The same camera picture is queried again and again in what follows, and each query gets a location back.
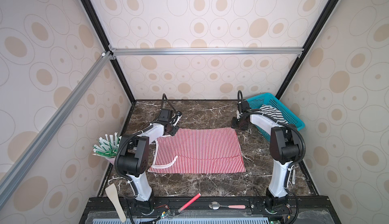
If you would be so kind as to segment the red white striped tank top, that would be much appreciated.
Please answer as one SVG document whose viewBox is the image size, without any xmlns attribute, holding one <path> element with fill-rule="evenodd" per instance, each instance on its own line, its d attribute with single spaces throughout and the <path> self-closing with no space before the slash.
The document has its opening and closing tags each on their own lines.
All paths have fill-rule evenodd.
<svg viewBox="0 0 389 224">
<path fill-rule="evenodd" d="M 149 172 L 159 174 L 227 174 L 245 172 L 235 129 L 179 129 L 156 140 Z"/>
</svg>

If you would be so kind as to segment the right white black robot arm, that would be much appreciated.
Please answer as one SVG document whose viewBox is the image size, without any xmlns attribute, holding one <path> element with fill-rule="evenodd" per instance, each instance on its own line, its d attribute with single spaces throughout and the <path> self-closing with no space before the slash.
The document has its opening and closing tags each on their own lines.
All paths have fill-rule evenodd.
<svg viewBox="0 0 389 224">
<path fill-rule="evenodd" d="M 269 141 L 274 165 L 264 206 L 268 213 L 276 214 L 288 202 L 290 172 L 306 153 L 304 139 L 298 131 L 304 123 L 270 93 L 244 100 L 239 90 L 237 107 L 232 127 L 247 130 L 253 124 Z"/>
</svg>

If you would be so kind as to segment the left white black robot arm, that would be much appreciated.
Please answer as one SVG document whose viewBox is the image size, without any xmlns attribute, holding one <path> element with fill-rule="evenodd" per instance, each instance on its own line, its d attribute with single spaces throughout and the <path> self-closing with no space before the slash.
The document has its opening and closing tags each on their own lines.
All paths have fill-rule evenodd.
<svg viewBox="0 0 389 224">
<path fill-rule="evenodd" d="M 145 171 L 149 161 L 149 144 L 158 138 L 174 136 L 182 112 L 176 110 L 163 94 L 161 108 L 149 126 L 133 134 L 123 134 L 114 161 L 116 173 L 126 178 L 134 191 L 134 206 L 142 213 L 154 210 L 155 198 Z"/>
</svg>

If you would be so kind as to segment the black white striped tank top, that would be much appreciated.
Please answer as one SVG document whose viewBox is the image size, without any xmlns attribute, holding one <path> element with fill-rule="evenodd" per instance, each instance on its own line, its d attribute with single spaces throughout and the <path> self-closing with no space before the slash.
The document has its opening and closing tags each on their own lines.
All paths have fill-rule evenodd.
<svg viewBox="0 0 389 224">
<path fill-rule="evenodd" d="M 288 124 L 288 122 L 284 119 L 282 112 L 273 106 L 263 105 L 263 106 L 261 106 L 259 111 L 272 117 L 273 119 L 275 119 L 278 122 Z"/>
</svg>

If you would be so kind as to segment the teal plastic basket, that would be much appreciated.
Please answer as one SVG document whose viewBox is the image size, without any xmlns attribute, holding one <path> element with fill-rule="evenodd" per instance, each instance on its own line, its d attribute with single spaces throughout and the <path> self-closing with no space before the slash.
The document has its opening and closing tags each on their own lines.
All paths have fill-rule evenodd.
<svg viewBox="0 0 389 224">
<path fill-rule="evenodd" d="M 270 141 L 271 128 L 279 127 L 279 123 L 294 125 L 298 131 L 305 127 L 299 117 L 270 93 L 241 100 L 240 104 L 241 111 L 254 112 L 248 118 L 267 141 Z"/>
</svg>

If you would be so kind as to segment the green white straws bundle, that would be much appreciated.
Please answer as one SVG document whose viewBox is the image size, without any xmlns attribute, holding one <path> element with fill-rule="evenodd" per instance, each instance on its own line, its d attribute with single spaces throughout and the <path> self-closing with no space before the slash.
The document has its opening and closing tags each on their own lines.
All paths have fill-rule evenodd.
<svg viewBox="0 0 389 224">
<path fill-rule="evenodd" d="M 118 154 L 121 136 L 115 132 L 114 135 L 105 135 L 105 138 L 100 137 L 98 144 L 94 145 L 93 154 L 107 159 L 115 158 Z"/>
</svg>

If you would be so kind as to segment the pink cup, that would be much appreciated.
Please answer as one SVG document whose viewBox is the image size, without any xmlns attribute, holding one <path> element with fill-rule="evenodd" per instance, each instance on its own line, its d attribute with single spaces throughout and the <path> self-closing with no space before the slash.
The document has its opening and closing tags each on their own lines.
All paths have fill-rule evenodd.
<svg viewBox="0 0 389 224">
<path fill-rule="evenodd" d="M 113 158 L 107 158 L 107 157 L 105 157 L 105 159 L 106 159 L 110 164 L 114 165 L 115 160 L 116 160 L 116 157 L 113 157 Z"/>
</svg>

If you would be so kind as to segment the pink marker pen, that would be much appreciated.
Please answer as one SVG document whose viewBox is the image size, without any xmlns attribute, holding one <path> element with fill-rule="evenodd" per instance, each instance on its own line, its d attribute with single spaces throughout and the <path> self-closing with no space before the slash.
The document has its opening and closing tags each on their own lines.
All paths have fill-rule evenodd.
<svg viewBox="0 0 389 224">
<path fill-rule="evenodd" d="M 198 200 L 201 197 L 201 194 L 198 193 L 193 198 L 191 198 L 187 203 L 185 203 L 182 207 L 178 209 L 178 213 L 182 213 L 186 208 L 188 208 L 190 205 L 192 205 L 196 200 Z"/>
</svg>

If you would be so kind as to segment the wooden spatula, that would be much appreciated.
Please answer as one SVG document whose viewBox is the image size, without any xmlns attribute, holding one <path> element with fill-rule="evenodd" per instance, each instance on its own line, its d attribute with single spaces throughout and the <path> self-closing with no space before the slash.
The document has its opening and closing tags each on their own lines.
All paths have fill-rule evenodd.
<svg viewBox="0 0 389 224">
<path fill-rule="evenodd" d="M 116 212 L 117 212 L 117 214 L 119 216 L 120 221 L 124 224 L 126 222 L 127 218 L 126 218 L 124 210 L 123 210 L 123 208 L 122 208 L 122 206 L 120 204 L 119 196 L 118 196 L 118 191 L 116 189 L 116 185 L 115 184 L 109 185 L 105 189 L 105 193 L 108 196 L 109 200 L 114 205 L 114 208 L 115 208 L 115 210 L 116 210 Z"/>
</svg>

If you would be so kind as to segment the horizontal aluminium back rail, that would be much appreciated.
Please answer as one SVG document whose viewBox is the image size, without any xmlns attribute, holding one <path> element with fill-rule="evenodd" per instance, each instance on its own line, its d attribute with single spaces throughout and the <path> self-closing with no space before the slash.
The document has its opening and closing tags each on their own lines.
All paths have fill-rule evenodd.
<svg viewBox="0 0 389 224">
<path fill-rule="evenodd" d="M 124 49 L 114 48 L 115 56 L 163 56 L 163 55 L 258 55 L 258 54 L 301 54 L 303 47 L 265 47 L 265 48 L 153 48 Z"/>
</svg>

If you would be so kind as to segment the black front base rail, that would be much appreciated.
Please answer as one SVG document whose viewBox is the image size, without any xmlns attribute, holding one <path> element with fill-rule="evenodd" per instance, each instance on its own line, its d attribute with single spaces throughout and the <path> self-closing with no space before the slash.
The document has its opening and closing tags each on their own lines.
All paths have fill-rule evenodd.
<svg viewBox="0 0 389 224">
<path fill-rule="evenodd" d="M 327 196 L 291 197 L 276 214 L 266 211 L 263 199 L 252 197 L 200 197 L 182 213 L 178 209 L 189 197 L 155 197 L 154 210 L 142 213 L 134 200 L 120 197 L 128 224 L 156 221 L 158 224 L 339 224 L 340 219 Z M 221 205 L 245 205 L 245 209 L 212 210 L 213 201 Z"/>
</svg>

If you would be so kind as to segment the pink handled metal spoon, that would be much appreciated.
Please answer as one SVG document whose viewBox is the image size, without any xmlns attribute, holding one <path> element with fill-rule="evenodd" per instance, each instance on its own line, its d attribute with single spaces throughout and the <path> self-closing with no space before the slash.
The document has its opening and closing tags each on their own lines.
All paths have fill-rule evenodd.
<svg viewBox="0 0 389 224">
<path fill-rule="evenodd" d="M 245 205 L 221 205 L 220 203 L 213 201 L 209 204 L 209 208 L 212 210 L 219 210 L 221 208 L 228 208 L 228 209 L 245 209 Z"/>
</svg>

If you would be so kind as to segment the right black corner post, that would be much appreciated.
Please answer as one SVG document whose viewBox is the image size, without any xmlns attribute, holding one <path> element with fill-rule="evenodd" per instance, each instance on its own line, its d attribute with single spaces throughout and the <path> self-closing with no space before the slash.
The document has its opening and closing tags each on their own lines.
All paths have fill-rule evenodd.
<svg viewBox="0 0 389 224">
<path fill-rule="evenodd" d="M 293 77 L 297 73 L 298 69 L 300 68 L 302 62 L 304 61 L 305 57 L 308 55 L 308 52 L 310 51 L 311 47 L 313 46 L 314 42 L 318 38 L 320 32 L 322 31 L 323 27 L 325 26 L 326 22 L 328 21 L 329 17 L 333 13 L 336 5 L 339 3 L 340 0 L 328 0 L 326 5 L 324 6 L 323 11 L 321 12 L 317 22 L 313 26 L 313 29 L 311 33 L 309 34 L 304 46 L 303 46 L 303 52 L 300 56 L 296 58 L 294 61 L 291 69 L 289 70 L 286 78 L 284 79 L 280 89 L 278 90 L 276 94 L 277 99 L 281 99 L 284 92 L 288 88 L 290 82 L 292 81 Z"/>
</svg>

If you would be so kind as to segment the black corner post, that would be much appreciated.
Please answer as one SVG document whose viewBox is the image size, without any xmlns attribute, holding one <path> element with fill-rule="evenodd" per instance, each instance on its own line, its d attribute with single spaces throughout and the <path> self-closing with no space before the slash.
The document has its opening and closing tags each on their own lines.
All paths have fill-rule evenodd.
<svg viewBox="0 0 389 224">
<path fill-rule="evenodd" d="M 293 77 L 297 73 L 298 69 L 300 68 L 302 62 L 304 61 L 305 57 L 308 55 L 308 52 L 310 51 L 311 47 L 313 46 L 314 42 L 318 38 L 320 32 L 322 31 L 323 27 L 325 26 L 326 22 L 328 21 L 329 17 L 333 13 L 336 5 L 339 3 L 340 0 L 328 0 L 326 5 L 324 6 L 323 11 L 321 12 L 317 22 L 313 26 L 313 29 L 311 33 L 309 34 L 304 46 L 303 46 L 303 52 L 300 56 L 296 58 L 294 61 L 291 69 L 289 70 L 286 78 L 284 79 L 280 89 L 278 90 L 276 94 L 277 99 L 281 99 L 284 92 L 288 88 L 290 82 L 292 81 Z"/>
<path fill-rule="evenodd" d="M 103 26 L 100 22 L 100 19 L 98 18 L 97 16 L 97 13 L 94 9 L 94 6 L 91 2 L 91 0 L 80 0 L 88 17 L 89 17 L 89 20 L 104 48 L 105 51 L 108 51 L 108 52 L 112 52 L 113 50 L 110 48 L 110 42 L 106 36 L 106 33 L 103 29 Z M 116 72 L 116 75 L 118 76 L 119 78 L 119 81 L 121 82 L 123 88 L 124 88 L 124 91 L 125 93 L 127 94 L 127 97 L 128 99 L 130 100 L 130 102 L 133 104 L 136 102 L 136 99 L 129 87 L 129 84 L 127 83 L 127 80 L 124 76 L 124 73 L 120 67 L 120 64 L 118 62 L 118 60 L 116 58 L 113 58 L 110 60 L 111 61 L 111 64 Z"/>
</svg>

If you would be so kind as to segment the diagonal aluminium left rail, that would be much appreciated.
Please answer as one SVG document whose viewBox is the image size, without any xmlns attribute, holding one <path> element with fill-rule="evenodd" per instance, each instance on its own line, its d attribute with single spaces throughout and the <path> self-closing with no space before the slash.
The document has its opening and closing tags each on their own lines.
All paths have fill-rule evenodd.
<svg viewBox="0 0 389 224">
<path fill-rule="evenodd" d="M 81 97 L 89 89 L 92 82 L 94 82 L 95 78 L 103 69 L 105 64 L 110 61 L 112 55 L 113 53 L 111 51 L 105 51 L 104 55 L 100 56 L 100 58 L 90 68 L 88 73 L 66 98 L 61 107 L 56 111 L 56 113 L 37 134 L 31 144 L 19 157 L 19 159 L 14 163 L 10 171 L 5 175 L 1 181 L 1 208 L 3 208 L 4 205 L 8 202 L 12 194 L 20 185 L 21 181 L 30 171 L 33 164 L 42 154 L 43 150 L 47 147 L 48 143 L 50 143 L 64 121 L 76 107 Z"/>
</svg>

